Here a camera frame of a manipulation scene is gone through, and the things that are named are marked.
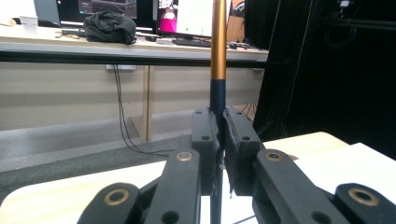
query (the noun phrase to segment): black cloth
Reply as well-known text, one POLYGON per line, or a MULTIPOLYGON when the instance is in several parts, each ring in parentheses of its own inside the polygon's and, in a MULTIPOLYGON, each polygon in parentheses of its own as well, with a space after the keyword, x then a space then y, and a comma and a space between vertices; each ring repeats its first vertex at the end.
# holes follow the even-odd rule
POLYGON ((85 36, 90 42, 133 44, 136 23, 126 16, 111 11, 97 12, 85 18, 85 36))

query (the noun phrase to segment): monitor screen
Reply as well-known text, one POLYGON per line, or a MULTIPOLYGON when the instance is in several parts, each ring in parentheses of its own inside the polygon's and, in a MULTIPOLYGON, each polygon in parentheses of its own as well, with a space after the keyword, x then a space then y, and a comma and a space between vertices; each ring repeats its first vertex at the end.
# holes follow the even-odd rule
POLYGON ((213 0, 158 0, 157 34, 211 37, 212 13, 213 0))
POLYGON ((99 11, 113 11, 134 20, 137 30, 152 30, 152 0, 56 0, 62 27, 82 27, 84 19, 99 11))

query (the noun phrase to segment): gray floor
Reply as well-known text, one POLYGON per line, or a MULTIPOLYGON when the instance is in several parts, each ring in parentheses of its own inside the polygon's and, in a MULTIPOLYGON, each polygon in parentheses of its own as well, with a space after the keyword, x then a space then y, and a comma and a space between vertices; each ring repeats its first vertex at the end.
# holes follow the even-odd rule
MULTIPOLYGON (((140 150, 176 149, 179 137, 191 133, 191 114, 154 115, 149 143, 141 143, 130 119, 126 123, 140 150)), ((23 186, 165 160, 125 146, 118 119, 2 131, 0 158, 0 203, 23 186)))

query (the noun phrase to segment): power outlet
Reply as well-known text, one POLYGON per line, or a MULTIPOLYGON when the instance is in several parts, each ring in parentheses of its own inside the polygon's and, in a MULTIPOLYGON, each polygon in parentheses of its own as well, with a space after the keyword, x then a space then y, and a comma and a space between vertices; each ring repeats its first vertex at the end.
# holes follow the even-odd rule
MULTIPOLYGON (((134 71, 136 70, 136 65, 119 64, 119 71, 134 71)), ((113 64, 106 64, 106 70, 113 71, 113 64)))

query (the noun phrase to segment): white desk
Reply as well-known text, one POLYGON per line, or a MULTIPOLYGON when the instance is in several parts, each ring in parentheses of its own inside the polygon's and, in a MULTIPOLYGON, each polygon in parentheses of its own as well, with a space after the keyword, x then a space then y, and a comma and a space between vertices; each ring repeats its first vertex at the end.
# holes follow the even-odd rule
MULTIPOLYGON (((396 162, 368 147, 349 146, 327 133, 311 133, 264 145, 298 157, 297 165, 314 184, 329 192, 334 193, 337 185, 352 181, 376 189, 396 203, 396 178, 378 175, 389 169, 394 171, 396 162)), ((76 223, 100 189, 116 182, 132 183, 141 188, 159 176, 163 166, 163 162, 157 162, 17 189, 2 203, 0 223, 76 223)), ((235 196, 230 199, 227 180, 223 183, 223 223, 235 223, 253 216, 251 199, 235 196)), ((201 223, 208 223, 207 198, 203 198, 201 213, 201 223)))
MULTIPOLYGON (((138 64, 120 76, 125 114, 144 141, 150 139, 153 113, 209 105, 210 49, 166 40, 87 42, 55 38, 55 31, 39 27, 32 38, 21 26, 0 26, 0 131, 116 118, 115 79, 104 66, 112 63, 138 64)), ((233 66, 227 68, 227 105, 257 103, 263 70, 246 67, 267 56, 264 50, 227 50, 233 66)))

